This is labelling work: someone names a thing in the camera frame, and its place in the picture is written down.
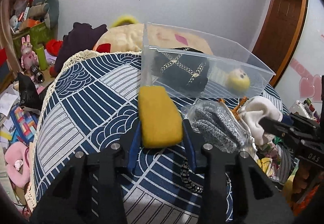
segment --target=door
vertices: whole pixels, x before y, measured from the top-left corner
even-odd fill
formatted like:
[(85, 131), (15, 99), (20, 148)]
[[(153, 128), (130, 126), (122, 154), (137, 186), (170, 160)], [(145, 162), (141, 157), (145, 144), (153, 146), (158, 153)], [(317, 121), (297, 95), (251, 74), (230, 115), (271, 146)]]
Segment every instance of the door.
[(302, 0), (271, 0), (252, 53), (278, 72), (296, 32)]

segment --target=yellow sponge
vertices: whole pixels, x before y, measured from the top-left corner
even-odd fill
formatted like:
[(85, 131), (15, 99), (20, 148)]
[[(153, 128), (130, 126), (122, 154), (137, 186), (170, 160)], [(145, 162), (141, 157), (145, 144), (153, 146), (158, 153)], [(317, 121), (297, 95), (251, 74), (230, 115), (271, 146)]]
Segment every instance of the yellow sponge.
[(138, 110), (145, 148), (163, 148), (182, 141), (182, 118), (164, 87), (140, 87)]

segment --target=pink neck pillow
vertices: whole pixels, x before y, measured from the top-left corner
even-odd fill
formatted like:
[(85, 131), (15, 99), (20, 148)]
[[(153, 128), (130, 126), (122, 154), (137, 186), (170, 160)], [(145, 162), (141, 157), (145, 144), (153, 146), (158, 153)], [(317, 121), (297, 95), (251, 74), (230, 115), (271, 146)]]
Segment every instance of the pink neck pillow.
[[(29, 182), (29, 148), (21, 142), (13, 143), (4, 154), (7, 162), (7, 173), (10, 180), (18, 187), (24, 188)], [(17, 160), (23, 161), (23, 172), (20, 174), (15, 168)]]

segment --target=dark purple cloth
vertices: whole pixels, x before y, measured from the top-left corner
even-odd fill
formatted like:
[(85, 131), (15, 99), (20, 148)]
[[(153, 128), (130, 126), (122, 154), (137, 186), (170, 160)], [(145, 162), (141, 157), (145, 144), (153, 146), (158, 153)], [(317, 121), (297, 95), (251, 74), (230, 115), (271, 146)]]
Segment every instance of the dark purple cloth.
[(101, 25), (98, 28), (92, 29), (92, 26), (87, 23), (75, 22), (73, 29), (68, 35), (63, 37), (63, 43), (57, 55), (54, 70), (59, 73), (64, 62), (69, 57), (80, 51), (92, 50), (96, 42), (106, 31), (107, 25)]

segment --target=curtain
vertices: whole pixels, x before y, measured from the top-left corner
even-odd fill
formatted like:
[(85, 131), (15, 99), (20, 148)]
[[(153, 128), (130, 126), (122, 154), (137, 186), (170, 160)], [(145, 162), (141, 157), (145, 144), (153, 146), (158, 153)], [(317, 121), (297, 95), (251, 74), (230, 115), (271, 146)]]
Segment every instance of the curtain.
[(0, 48), (5, 48), (7, 62), (11, 71), (21, 71), (12, 40), (12, 31), (10, 29), (10, 16), (13, 13), (15, 0), (1, 0), (0, 2)]

